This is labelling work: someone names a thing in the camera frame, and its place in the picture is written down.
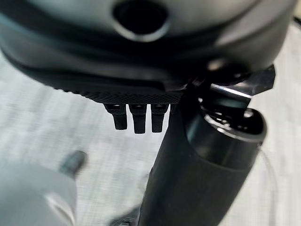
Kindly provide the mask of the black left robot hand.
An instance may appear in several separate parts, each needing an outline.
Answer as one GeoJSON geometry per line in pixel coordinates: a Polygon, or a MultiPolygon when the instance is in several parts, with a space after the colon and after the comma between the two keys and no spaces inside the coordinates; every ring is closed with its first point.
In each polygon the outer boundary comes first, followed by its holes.
{"type": "Polygon", "coordinates": [[[169,124],[142,203],[114,221],[216,226],[267,134],[294,0],[3,0],[0,49],[28,77],[105,106],[115,128],[169,124]]]}

